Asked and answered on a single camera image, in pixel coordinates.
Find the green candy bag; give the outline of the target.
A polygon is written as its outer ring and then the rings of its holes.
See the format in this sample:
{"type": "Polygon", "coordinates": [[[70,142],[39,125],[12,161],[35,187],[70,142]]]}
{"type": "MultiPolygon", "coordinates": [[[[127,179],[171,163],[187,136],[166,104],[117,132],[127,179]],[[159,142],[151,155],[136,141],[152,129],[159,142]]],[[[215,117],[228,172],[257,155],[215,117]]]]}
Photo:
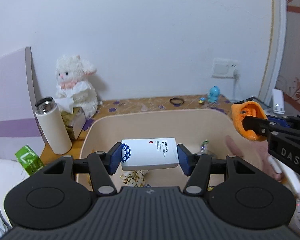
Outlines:
{"type": "Polygon", "coordinates": [[[201,143],[201,146],[200,146],[200,151],[196,153],[196,155],[209,155],[212,159],[216,159],[217,158],[217,155],[215,155],[213,152],[211,152],[209,150],[209,141],[208,140],[204,140],[202,143],[201,143]]]}

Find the orange sock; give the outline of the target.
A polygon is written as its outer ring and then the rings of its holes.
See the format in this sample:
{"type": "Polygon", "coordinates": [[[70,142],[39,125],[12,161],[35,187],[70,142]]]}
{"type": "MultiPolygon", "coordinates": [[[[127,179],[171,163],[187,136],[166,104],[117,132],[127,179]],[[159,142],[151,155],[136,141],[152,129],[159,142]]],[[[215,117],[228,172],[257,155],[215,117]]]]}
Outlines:
{"type": "Polygon", "coordinates": [[[231,111],[234,127],[242,137],[250,141],[266,140],[266,130],[262,126],[268,123],[268,118],[259,103],[235,103],[231,111]]]}

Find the floral fabric scrunchie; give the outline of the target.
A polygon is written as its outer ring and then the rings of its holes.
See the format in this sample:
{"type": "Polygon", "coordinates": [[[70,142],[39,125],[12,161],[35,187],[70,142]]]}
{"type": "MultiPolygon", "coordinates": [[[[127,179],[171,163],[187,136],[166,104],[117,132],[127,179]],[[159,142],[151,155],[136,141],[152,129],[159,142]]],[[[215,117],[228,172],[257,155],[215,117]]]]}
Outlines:
{"type": "Polygon", "coordinates": [[[146,175],[149,170],[126,171],[121,174],[120,179],[124,186],[144,187],[146,186],[146,175]]]}

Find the white small box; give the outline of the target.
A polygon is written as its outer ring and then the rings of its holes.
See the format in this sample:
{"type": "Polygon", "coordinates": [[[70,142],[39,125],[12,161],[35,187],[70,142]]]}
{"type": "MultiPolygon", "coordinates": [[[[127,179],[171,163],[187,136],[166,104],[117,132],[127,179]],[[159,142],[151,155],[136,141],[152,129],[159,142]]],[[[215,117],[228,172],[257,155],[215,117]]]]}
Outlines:
{"type": "Polygon", "coordinates": [[[121,145],[124,171],[175,168],[179,164],[174,138],[123,139],[121,145]]]}

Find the pink pouch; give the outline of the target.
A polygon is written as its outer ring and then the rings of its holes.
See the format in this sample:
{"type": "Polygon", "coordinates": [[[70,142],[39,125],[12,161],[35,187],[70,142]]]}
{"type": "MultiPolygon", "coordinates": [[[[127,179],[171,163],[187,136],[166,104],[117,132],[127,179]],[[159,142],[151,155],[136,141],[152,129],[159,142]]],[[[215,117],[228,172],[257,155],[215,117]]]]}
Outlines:
{"type": "Polygon", "coordinates": [[[240,147],[236,142],[227,135],[225,137],[225,144],[232,155],[236,155],[250,164],[258,167],[262,172],[271,178],[282,181],[285,176],[280,169],[275,170],[269,162],[270,155],[268,154],[268,143],[266,141],[247,141],[249,146],[240,147]]]}

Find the beige plastic storage bin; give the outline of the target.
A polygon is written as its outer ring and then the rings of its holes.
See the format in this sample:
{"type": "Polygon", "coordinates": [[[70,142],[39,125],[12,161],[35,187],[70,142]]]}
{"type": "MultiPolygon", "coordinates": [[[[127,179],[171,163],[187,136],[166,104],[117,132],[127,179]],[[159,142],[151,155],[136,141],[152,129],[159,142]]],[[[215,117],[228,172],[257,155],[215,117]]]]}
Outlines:
{"type": "Polygon", "coordinates": [[[249,146],[235,130],[232,120],[213,109],[171,110],[112,115],[93,123],[81,148],[81,158],[96,151],[109,151],[122,139],[175,138],[190,152],[200,151],[209,141],[209,150],[219,159],[232,154],[225,144],[229,135],[242,148],[249,146]]]}

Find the tissue box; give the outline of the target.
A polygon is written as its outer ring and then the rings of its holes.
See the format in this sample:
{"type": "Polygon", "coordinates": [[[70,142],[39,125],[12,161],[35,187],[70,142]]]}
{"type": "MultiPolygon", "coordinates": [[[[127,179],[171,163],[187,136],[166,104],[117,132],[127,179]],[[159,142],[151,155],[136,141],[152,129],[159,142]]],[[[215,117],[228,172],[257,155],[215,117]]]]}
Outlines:
{"type": "Polygon", "coordinates": [[[56,99],[55,102],[61,112],[70,139],[77,140],[86,123],[83,109],[81,107],[75,107],[72,98],[56,99]]]}

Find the blue toy figure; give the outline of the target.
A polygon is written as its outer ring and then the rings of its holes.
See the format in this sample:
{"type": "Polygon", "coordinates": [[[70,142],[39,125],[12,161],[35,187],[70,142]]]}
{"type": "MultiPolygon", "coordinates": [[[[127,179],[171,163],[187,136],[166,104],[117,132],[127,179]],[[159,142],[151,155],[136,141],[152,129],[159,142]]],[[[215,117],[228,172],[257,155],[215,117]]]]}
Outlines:
{"type": "Polygon", "coordinates": [[[208,93],[207,100],[209,103],[215,103],[218,101],[220,95],[220,89],[218,86],[213,86],[208,93]]]}

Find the white thermos bottle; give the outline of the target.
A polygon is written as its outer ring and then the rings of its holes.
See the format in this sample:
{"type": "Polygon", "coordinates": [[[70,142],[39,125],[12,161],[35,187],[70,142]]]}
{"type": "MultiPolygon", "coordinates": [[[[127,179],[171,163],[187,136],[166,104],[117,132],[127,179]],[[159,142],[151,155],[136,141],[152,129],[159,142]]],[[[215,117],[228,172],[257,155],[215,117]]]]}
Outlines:
{"type": "Polygon", "coordinates": [[[52,97],[42,98],[35,107],[37,120],[52,151],[58,155],[69,152],[72,143],[55,100],[52,97]]]}

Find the green drink carton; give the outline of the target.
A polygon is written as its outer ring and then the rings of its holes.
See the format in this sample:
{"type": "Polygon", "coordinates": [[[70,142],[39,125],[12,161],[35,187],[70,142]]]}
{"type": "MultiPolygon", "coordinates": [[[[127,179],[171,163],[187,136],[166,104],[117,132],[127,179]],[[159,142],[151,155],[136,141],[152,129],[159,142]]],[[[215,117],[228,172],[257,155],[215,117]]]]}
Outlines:
{"type": "Polygon", "coordinates": [[[15,156],[29,176],[35,174],[45,166],[40,157],[32,150],[32,148],[30,148],[29,145],[22,147],[15,156]]]}

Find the purple white headboard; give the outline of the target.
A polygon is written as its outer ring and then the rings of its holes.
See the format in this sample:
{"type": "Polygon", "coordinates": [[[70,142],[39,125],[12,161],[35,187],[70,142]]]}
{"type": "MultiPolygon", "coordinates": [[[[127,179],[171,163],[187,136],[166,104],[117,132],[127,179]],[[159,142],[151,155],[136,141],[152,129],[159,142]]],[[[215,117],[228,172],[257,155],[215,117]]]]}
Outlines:
{"type": "Polygon", "coordinates": [[[15,160],[25,145],[41,155],[45,142],[34,104],[31,48],[0,57],[0,158],[15,160]]]}

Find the white plush lamb toy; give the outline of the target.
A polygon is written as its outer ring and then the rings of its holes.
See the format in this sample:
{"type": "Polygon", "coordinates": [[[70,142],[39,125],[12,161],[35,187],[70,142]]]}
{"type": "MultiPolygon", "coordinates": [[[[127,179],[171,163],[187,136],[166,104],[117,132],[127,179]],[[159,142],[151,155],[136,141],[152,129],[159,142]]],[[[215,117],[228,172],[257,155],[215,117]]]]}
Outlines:
{"type": "Polygon", "coordinates": [[[56,62],[57,98],[71,98],[74,107],[81,107],[87,119],[98,108],[97,92],[88,77],[95,74],[96,67],[79,55],[61,56],[56,62]]]}

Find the white wall socket switch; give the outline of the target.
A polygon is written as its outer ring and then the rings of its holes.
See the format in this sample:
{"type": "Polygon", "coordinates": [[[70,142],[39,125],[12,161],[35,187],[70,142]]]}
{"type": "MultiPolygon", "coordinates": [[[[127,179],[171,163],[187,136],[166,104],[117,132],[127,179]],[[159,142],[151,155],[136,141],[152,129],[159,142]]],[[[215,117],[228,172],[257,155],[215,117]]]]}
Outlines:
{"type": "Polygon", "coordinates": [[[214,58],[212,63],[212,77],[220,79],[235,79],[238,75],[239,61],[214,58]]]}

